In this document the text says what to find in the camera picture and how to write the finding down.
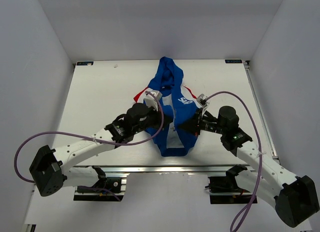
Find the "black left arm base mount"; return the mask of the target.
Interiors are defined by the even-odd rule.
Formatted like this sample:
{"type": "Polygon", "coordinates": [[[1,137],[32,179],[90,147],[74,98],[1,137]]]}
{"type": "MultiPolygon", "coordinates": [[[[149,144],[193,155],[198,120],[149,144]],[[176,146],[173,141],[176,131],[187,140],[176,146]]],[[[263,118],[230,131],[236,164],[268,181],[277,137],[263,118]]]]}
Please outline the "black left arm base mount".
{"type": "Polygon", "coordinates": [[[121,202],[126,192],[128,173],[95,168],[98,180],[88,188],[75,188],[73,200],[83,202],[121,202]]]}

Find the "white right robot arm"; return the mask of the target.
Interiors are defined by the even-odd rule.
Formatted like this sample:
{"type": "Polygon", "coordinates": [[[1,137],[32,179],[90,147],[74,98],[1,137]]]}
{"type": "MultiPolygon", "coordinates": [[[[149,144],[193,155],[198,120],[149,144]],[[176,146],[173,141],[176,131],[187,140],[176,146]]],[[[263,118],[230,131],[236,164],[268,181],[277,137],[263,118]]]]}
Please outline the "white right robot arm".
{"type": "Polygon", "coordinates": [[[179,129],[195,136],[201,131],[220,134],[223,147],[255,170],[251,172],[237,164],[219,180],[211,177],[207,188],[212,193],[256,190],[255,195],[275,209],[291,228],[320,210],[314,181],[307,175],[299,177],[260,152],[252,138],[239,127],[239,117],[233,107],[221,107],[217,117],[198,109],[179,129]]]}

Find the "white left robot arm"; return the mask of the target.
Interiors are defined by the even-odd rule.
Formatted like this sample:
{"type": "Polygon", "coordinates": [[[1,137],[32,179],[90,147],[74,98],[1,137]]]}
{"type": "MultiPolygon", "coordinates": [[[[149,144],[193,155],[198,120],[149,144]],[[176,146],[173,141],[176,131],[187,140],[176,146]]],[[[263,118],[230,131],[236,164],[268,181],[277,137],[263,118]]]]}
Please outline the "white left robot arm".
{"type": "Polygon", "coordinates": [[[173,118],[160,109],[135,103],[125,114],[89,137],[82,136],[79,141],[61,147],[41,147],[29,172],[42,197],[51,196],[64,187],[84,186],[99,192],[106,185],[105,173],[97,165],[78,167],[79,163],[120,146],[131,146],[136,134],[147,129],[159,133],[172,121],[173,118]]]}

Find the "blue white red jacket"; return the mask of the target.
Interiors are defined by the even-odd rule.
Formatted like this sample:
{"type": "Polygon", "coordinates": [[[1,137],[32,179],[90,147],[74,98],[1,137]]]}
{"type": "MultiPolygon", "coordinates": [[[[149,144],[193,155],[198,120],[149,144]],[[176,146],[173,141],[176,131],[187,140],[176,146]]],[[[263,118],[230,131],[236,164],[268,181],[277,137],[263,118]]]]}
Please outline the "blue white red jacket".
{"type": "Polygon", "coordinates": [[[179,128],[179,125],[191,119],[200,108],[196,96],[183,85],[183,78],[183,70],[173,59],[164,56],[159,60],[154,78],[133,98],[136,103],[143,103],[146,91],[155,90],[162,94],[159,102],[163,113],[173,119],[173,122],[153,138],[162,157],[186,156],[197,141],[195,135],[179,128]]]}

